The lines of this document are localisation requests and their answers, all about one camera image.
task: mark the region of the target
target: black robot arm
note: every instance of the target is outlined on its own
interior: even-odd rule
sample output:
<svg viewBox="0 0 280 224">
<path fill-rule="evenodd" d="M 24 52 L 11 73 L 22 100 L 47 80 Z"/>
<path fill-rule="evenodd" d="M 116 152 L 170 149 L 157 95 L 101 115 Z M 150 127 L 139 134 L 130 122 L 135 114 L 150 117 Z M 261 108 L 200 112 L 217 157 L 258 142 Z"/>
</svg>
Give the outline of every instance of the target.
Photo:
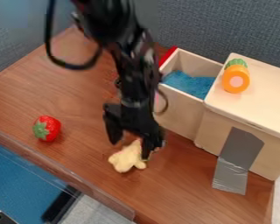
<svg viewBox="0 0 280 224">
<path fill-rule="evenodd" d="M 77 7 L 79 27 L 98 45 L 94 56 L 85 65 L 71 65 L 56 59 L 51 52 L 51 30 L 56 0 L 50 0 L 45 27 L 48 57 L 55 64 L 74 70 L 91 68 L 102 49 L 110 51 L 119 78 L 117 87 L 120 104 L 104 104 L 104 121 L 108 138 L 116 144 L 123 131 L 130 131 L 143 139 L 142 159 L 164 144 L 164 131 L 153 117 L 155 93 L 161 74 L 158 56 L 148 31 L 137 21 L 129 0 L 72 0 Z"/>
</svg>

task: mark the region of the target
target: yellow plush toy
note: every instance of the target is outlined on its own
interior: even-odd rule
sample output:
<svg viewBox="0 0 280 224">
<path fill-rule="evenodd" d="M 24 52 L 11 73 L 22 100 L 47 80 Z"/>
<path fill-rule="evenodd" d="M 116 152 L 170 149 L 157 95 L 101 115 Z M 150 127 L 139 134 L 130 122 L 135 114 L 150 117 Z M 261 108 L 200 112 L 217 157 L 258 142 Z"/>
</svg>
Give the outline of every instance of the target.
<svg viewBox="0 0 280 224">
<path fill-rule="evenodd" d="M 117 172 L 128 172 L 133 166 L 141 170 L 146 168 L 146 163 L 141 160 L 141 141 L 139 139 L 113 154 L 108 161 Z"/>
</svg>

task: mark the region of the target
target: red strawberry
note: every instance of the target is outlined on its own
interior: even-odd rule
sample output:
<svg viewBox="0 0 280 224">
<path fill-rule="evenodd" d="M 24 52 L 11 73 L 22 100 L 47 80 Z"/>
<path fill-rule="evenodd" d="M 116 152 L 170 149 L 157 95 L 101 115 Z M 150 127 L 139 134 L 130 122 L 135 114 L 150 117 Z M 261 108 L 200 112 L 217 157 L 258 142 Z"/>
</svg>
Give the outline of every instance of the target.
<svg viewBox="0 0 280 224">
<path fill-rule="evenodd" d="M 60 133 L 60 129 L 60 121 L 48 115 L 40 116 L 33 126 L 35 137 L 46 142 L 53 141 Z"/>
</svg>

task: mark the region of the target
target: white box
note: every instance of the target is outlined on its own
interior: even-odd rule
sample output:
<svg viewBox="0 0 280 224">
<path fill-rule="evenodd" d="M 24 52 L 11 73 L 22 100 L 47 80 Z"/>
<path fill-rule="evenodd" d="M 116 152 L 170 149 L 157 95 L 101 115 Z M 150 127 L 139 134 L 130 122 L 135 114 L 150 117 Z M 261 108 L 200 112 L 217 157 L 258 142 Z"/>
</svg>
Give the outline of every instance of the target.
<svg viewBox="0 0 280 224">
<path fill-rule="evenodd" d="M 240 94 L 226 92 L 221 79 L 222 64 L 178 49 L 160 67 L 167 75 L 180 70 L 192 77 L 217 77 L 206 99 L 160 84 L 169 99 L 169 108 L 156 115 L 163 127 L 192 139 L 195 144 L 214 155 L 220 155 L 232 127 L 245 130 L 264 141 L 264 146 L 251 167 L 266 179 L 280 175 L 280 68 L 231 53 L 227 62 L 244 59 L 250 71 L 250 86 Z M 156 100 L 156 111 L 164 106 Z"/>
<path fill-rule="evenodd" d="M 223 90 L 220 71 L 206 99 L 195 144 L 219 155 L 232 127 L 245 130 L 264 141 L 250 170 L 266 179 L 280 175 L 280 68 L 231 53 L 232 59 L 244 59 L 250 72 L 250 85 L 240 94 Z"/>
</svg>

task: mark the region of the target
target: open drawer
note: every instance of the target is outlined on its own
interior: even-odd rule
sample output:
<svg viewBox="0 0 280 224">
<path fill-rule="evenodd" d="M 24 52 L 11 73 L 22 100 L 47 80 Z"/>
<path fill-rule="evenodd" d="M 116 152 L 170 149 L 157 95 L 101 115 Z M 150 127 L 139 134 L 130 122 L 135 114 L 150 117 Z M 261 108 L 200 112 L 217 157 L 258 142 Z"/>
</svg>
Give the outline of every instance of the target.
<svg viewBox="0 0 280 224">
<path fill-rule="evenodd" d="M 216 77 L 221 68 L 221 63 L 177 48 L 160 67 L 160 72 L 164 76 L 181 71 L 192 77 Z M 169 107 L 162 115 L 155 115 L 156 120 L 164 128 L 194 140 L 204 111 L 203 100 L 164 83 L 159 84 L 159 89 L 167 96 Z M 155 111 L 164 105 L 162 97 L 157 97 Z"/>
</svg>

